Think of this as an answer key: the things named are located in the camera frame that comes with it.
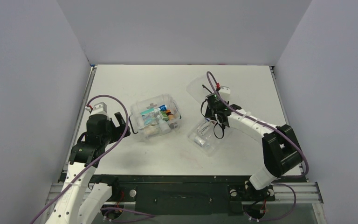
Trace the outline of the white bottle blue label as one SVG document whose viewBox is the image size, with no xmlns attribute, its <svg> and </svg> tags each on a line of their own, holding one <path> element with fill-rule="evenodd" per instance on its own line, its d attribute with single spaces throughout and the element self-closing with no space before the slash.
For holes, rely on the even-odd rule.
<svg viewBox="0 0 358 224">
<path fill-rule="evenodd" d="M 167 110 L 166 105 L 161 105 L 161 106 L 158 106 L 158 107 L 153 108 L 153 111 L 154 111 L 154 112 L 159 112 L 159 111 L 165 112 L 166 110 Z"/>
</svg>

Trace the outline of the small green box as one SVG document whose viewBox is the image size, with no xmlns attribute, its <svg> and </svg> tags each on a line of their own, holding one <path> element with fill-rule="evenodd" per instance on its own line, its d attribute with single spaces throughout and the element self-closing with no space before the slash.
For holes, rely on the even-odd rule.
<svg viewBox="0 0 358 224">
<path fill-rule="evenodd" d="M 160 114 L 161 118 L 162 118 L 164 121 L 168 121 L 168 120 L 169 120 L 168 115 L 166 114 L 165 111 L 159 111 L 159 114 Z"/>
</svg>

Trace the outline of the brown bottle orange label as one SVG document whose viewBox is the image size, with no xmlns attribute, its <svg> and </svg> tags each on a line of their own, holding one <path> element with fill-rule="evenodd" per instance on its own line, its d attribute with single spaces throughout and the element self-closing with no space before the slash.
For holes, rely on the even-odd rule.
<svg viewBox="0 0 358 224">
<path fill-rule="evenodd" d="M 168 117 L 168 120 L 171 121 L 171 120 L 174 120 L 175 119 L 175 115 L 172 114 L 171 112 L 168 112 L 167 113 L 167 117 Z"/>
</svg>

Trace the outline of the white bandage roll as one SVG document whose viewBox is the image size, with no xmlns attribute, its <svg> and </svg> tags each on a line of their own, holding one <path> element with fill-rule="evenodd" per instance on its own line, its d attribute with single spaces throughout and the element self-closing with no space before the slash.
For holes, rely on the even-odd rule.
<svg viewBox="0 0 358 224">
<path fill-rule="evenodd" d="M 196 136 L 193 141 L 201 148 L 207 146 L 206 141 L 198 136 Z"/>
</svg>

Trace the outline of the white bottle green label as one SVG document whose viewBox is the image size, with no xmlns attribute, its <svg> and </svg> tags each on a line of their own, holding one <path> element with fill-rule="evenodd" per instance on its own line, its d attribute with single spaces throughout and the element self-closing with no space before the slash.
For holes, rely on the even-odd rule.
<svg viewBox="0 0 358 224">
<path fill-rule="evenodd" d="M 160 119 L 158 121 L 158 123 L 159 123 L 159 127 L 161 129 L 162 134 L 167 134 L 167 133 L 169 133 L 171 131 L 171 128 L 169 127 L 169 124 L 165 120 Z"/>
</svg>

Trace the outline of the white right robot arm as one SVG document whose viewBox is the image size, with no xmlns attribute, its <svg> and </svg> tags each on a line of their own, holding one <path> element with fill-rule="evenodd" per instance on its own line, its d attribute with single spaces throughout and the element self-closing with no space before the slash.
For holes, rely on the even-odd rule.
<svg viewBox="0 0 358 224">
<path fill-rule="evenodd" d="M 205 101 L 206 118 L 216 121 L 222 129 L 239 130 L 262 145 L 263 163 L 244 182 L 244 193 L 250 200 L 271 196 L 270 184 L 304 162 L 303 152 L 291 126 L 266 123 L 238 105 L 222 102 L 214 93 L 207 95 Z"/>
</svg>

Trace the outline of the clear plastic medicine box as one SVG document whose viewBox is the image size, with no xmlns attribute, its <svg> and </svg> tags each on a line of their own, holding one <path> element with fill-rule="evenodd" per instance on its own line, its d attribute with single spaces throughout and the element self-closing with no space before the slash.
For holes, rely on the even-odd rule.
<svg viewBox="0 0 358 224">
<path fill-rule="evenodd" d="M 179 107 L 178 107 L 175 99 L 170 94 L 161 94 L 161 95 L 158 95 L 158 96 L 155 96 L 152 98 L 140 100 L 130 106 L 131 115 L 129 118 L 131 131 L 136 136 L 136 138 L 138 140 L 146 141 L 150 138 L 164 135 L 164 134 L 162 134 L 162 132 L 160 130 L 160 134 L 154 135 L 150 138 L 145 138 L 142 130 L 147 126 L 158 126 L 159 127 L 158 121 L 162 118 L 158 112 L 155 114 L 154 119 L 149 123 L 149 125 L 145 126 L 144 121 L 140 115 L 141 112 L 143 112 L 147 109 L 155 108 L 155 107 L 158 107 L 161 105 L 166 105 L 166 107 L 167 107 L 167 110 L 165 111 L 166 113 L 171 112 L 172 114 L 175 115 L 174 120 L 167 121 L 167 123 L 169 124 L 169 127 L 171 128 L 171 131 L 169 133 L 177 131 L 181 127 L 182 116 L 181 116 Z"/>
</svg>

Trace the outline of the teal packet of supplies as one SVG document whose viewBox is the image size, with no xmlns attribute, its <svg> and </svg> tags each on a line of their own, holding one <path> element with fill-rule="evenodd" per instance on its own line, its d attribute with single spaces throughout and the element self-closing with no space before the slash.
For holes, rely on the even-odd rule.
<svg viewBox="0 0 358 224">
<path fill-rule="evenodd" d="M 154 119 L 155 114 L 159 112 L 159 109 L 156 108 L 151 108 L 151 109 L 147 109 L 143 112 L 140 113 L 141 118 L 144 121 L 144 125 L 149 125 L 149 123 Z"/>
</svg>

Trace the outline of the clear plastic divider tray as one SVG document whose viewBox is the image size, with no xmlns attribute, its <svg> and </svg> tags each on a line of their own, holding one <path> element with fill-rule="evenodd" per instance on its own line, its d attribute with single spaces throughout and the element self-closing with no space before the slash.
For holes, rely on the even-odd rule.
<svg viewBox="0 0 358 224">
<path fill-rule="evenodd" d="M 203 120 L 209 120 L 214 123 L 212 127 L 208 130 L 208 132 L 205 133 L 205 135 L 200 135 L 196 132 L 197 126 L 200 124 Z M 222 130 L 220 125 L 214 121 L 207 118 L 201 119 L 188 133 L 187 138 L 188 140 L 196 146 L 197 149 L 202 151 L 207 156 L 214 155 L 218 150 L 220 150 L 224 144 L 224 142 L 229 138 L 229 136 L 232 134 L 232 130 L 229 130 L 227 127 Z M 193 140 L 194 138 L 198 136 L 206 141 L 207 146 L 201 148 L 199 147 Z"/>
</svg>

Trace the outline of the clear plastic box lid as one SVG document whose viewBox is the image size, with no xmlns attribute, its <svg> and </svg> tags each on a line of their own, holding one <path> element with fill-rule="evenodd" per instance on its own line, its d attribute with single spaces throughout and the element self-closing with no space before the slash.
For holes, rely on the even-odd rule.
<svg viewBox="0 0 358 224">
<path fill-rule="evenodd" d="M 186 87 L 186 91 L 200 104 L 206 99 L 207 95 L 214 93 L 206 77 L 198 77 L 191 81 Z"/>
</svg>

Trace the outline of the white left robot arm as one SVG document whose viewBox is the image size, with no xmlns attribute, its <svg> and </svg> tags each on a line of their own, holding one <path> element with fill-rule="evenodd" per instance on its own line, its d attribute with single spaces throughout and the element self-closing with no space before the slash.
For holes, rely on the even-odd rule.
<svg viewBox="0 0 358 224">
<path fill-rule="evenodd" d="M 107 146 L 116 146 L 129 136 L 129 116 L 115 113 L 116 126 L 109 115 L 92 112 L 69 156 L 64 185 L 58 196 L 50 202 L 54 208 L 46 220 L 48 224 L 90 224 L 106 200 L 114 201 L 120 196 L 120 187 L 114 183 L 100 182 L 86 196 L 86 189 L 98 164 L 108 152 Z"/>
</svg>

